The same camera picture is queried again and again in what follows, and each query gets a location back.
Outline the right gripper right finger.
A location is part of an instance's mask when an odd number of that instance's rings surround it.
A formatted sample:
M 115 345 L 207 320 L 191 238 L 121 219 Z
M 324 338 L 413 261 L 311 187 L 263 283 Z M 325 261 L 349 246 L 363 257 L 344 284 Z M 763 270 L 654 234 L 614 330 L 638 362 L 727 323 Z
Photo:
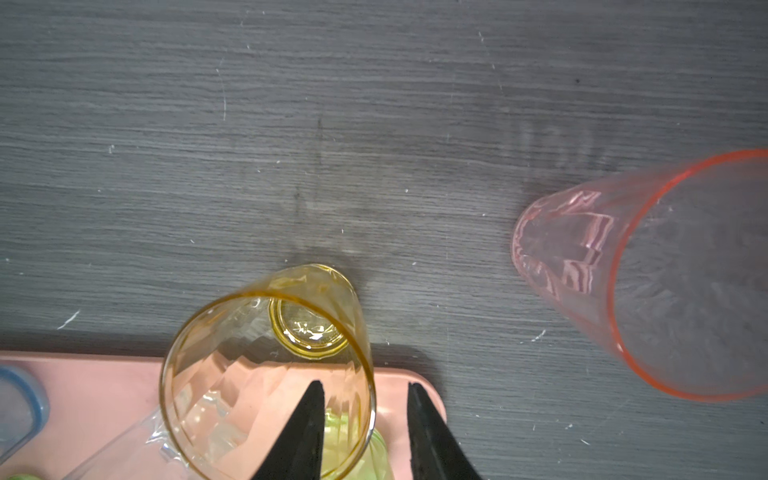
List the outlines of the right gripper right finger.
M 420 383 L 410 383 L 407 420 L 414 480 L 480 480 Z

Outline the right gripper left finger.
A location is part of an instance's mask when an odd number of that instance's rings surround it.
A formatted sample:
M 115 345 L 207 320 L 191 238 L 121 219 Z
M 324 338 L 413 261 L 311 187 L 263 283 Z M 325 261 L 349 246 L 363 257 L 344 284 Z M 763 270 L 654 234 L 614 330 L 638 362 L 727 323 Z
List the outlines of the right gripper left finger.
M 321 478 L 325 431 L 325 394 L 312 381 L 252 480 Z

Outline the clear tall glass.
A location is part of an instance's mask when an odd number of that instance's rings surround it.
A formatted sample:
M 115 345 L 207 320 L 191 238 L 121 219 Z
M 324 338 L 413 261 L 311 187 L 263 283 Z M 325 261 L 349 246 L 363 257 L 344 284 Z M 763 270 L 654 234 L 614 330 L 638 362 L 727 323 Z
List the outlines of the clear tall glass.
M 160 409 L 128 428 L 64 480 L 200 479 L 171 441 Z

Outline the pink tray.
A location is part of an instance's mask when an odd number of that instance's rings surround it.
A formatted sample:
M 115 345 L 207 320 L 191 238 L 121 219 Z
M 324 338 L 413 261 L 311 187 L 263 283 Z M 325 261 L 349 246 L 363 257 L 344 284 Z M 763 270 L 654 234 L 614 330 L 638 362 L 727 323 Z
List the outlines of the pink tray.
M 159 358 L 4 351 L 1 362 L 34 376 L 50 404 L 45 427 L 2 464 L 2 477 L 28 473 L 61 479 L 147 417 L 158 402 Z M 395 478 L 409 479 L 408 386 L 422 384 L 440 414 L 446 412 L 443 400 L 426 379 L 409 370 L 378 368 L 375 383 L 376 429 L 386 441 Z

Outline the blue-purple glass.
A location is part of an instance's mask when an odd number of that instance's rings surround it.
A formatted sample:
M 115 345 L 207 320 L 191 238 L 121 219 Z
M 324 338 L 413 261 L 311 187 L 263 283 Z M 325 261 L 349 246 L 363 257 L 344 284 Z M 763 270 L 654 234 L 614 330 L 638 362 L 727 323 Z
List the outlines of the blue-purple glass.
M 1 463 L 45 427 L 49 400 L 41 383 L 26 370 L 1 366 Z

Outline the pink glass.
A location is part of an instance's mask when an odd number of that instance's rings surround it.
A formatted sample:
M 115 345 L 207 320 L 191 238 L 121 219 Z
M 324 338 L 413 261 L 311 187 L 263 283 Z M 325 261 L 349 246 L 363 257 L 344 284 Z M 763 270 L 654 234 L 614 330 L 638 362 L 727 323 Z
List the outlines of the pink glass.
M 534 201 L 523 279 L 654 388 L 695 401 L 767 389 L 767 153 L 591 180 Z

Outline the yellow short glass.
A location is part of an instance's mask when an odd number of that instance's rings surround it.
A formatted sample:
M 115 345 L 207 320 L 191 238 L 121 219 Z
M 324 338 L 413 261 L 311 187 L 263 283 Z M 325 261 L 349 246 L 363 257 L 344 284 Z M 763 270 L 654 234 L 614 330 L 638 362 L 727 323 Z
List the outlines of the yellow short glass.
M 164 360 L 160 407 L 204 479 L 248 479 L 312 381 L 325 394 L 321 475 L 343 479 L 375 431 L 377 394 L 357 293 L 318 263 L 272 273 L 196 312 Z

